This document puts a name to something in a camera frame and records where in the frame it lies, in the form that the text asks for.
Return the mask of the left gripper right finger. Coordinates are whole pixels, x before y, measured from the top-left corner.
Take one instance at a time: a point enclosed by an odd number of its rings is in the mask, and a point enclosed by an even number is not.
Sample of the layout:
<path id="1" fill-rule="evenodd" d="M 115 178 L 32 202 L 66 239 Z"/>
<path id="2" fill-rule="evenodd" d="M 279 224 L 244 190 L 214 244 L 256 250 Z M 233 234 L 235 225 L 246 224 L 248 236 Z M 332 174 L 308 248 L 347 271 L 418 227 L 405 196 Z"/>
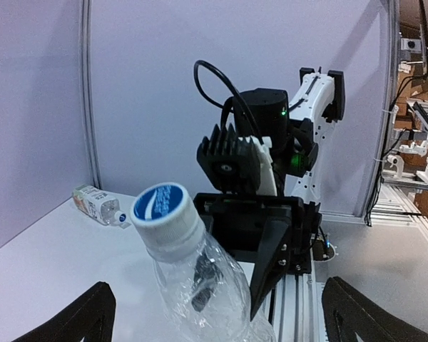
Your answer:
<path id="1" fill-rule="evenodd" d="M 388 313 L 338 276 L 326 281 L 322 308 L 329 341 L 428 341 L 428 333 Z"/>

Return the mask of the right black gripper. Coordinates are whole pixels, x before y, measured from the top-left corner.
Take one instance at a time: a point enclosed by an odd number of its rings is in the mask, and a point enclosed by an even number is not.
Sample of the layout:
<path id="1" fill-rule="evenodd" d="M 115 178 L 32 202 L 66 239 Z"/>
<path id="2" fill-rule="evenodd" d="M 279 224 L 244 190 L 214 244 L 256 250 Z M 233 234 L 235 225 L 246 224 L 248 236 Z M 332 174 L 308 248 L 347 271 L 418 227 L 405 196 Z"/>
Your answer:
<path id="1" fill-rule="evenodd" d="M 193 202 L 207 231 L 234 259 L 255 262 L 250 282 L 251 321 L 286 272 L 309 274 L 312 271 L 311 238 L 322 221 L 319 204 L 304 203 L 298 197 L 210 193 L 198 193 Z M 290 219 L 270 218 L 269 209 L 289 209 Z M 292 229 L 291 222 L 296 223 Z M 190 303 L 197 313 L 224 292 L 220 262 L 221 258 L 207 253 L 196 259 Z"/>

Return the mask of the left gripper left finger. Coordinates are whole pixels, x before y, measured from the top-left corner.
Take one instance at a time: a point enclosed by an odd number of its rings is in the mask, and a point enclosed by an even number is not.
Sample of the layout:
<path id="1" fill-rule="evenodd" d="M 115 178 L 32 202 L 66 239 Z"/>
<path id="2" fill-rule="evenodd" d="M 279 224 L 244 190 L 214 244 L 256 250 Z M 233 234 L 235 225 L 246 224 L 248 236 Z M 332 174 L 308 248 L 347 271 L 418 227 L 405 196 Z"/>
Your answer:
<path id="1" fill-rule="evenodd" d="M 116 298 L 99 281 L 47 322 L 17 341 L 111 341 Z"/>

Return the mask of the clear crushed plastic bottle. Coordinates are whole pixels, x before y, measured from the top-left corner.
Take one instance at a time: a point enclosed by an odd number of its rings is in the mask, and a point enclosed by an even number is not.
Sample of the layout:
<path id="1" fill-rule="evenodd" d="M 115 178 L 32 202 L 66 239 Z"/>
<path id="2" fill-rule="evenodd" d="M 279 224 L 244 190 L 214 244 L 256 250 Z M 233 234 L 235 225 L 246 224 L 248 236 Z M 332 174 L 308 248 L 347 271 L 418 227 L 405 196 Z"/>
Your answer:
<path id="1" fill-rule="evenodd" d="M 275 341 L 260 311 L 252 318 L 245 272 L 208 233 L 184 186 L 142 191 L 130 218 L 153 260 L 167 318 L 189 341 Z"/>

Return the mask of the white blue bottle cap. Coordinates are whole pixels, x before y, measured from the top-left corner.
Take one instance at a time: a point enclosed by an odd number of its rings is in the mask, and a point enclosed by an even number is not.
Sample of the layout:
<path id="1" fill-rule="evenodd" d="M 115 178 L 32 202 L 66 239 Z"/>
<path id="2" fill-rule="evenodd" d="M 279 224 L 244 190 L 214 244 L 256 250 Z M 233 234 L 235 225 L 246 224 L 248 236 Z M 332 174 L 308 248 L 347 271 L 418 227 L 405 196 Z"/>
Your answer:
<path id="1" fill-rule="evenodd" d="M 153 185 L 140 193 L 131 205 L 130 219 L 148 253 L 158 261 L 182 259 L 205 235 L 187 189 L 175 182 Z"/>

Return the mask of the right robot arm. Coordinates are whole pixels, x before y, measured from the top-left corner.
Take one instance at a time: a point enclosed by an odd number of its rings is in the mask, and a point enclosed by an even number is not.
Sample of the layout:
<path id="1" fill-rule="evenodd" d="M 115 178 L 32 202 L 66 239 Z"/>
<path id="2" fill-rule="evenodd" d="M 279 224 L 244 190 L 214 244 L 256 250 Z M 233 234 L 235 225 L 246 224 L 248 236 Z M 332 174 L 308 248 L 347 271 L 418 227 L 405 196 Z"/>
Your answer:
<path id="1" fill-rule="evenodd" d="M 249 286 L 255 316 L 287 274 L 310 270 L 321 235 L 322 151 L 345 111 L 341 71 L 301 68 L 300 87 L 239 91 L 207 61 L 196 61 L 228 88 L 220 122 L 198 146 L 196 159 L 215 192 L 194 204 L 208 231 L 234 259 L 254 269 Z"/>

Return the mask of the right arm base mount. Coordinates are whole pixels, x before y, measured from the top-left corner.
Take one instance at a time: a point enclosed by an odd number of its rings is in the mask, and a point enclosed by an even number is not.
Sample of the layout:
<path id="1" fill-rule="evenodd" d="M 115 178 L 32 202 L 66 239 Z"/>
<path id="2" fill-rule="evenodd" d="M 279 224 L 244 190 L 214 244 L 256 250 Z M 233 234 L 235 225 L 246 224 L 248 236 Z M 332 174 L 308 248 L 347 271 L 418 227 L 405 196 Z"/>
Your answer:
<path id="1" fill-rule="evenodd" d="M 339 255 L 337 247 L 330 240 L 330 235 L 322 228 L 322 220 L 316 221 L 312 229 L 308 251 L 315 263 L 326 263 Z"/>

